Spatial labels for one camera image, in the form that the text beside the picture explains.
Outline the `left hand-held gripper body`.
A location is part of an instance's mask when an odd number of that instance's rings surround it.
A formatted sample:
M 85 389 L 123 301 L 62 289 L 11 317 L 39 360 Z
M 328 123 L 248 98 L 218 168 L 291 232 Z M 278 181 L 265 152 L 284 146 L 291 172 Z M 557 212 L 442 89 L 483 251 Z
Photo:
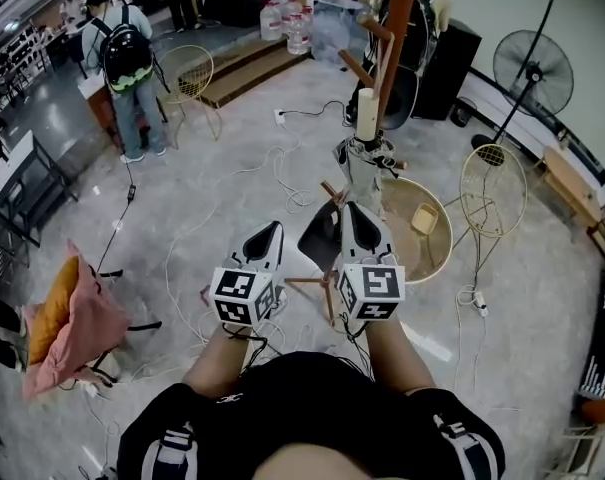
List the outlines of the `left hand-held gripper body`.
M 283 246 L 284 227 L 279 221 L 263 223 L 232 239 L 209 287 L 221 323 L 256 328 L 270 316 L 278 301 Z

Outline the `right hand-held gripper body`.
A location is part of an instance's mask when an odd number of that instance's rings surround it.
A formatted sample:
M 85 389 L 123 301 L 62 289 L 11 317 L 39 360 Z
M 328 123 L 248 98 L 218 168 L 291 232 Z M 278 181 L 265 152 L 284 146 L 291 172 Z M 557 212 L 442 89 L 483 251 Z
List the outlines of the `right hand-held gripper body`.
M 354 201 L 341 213 L 341 260 L 337 290 L 348 319 L 390 319 L 405 301 L 405 267 L 398 263 L 385 222 Z

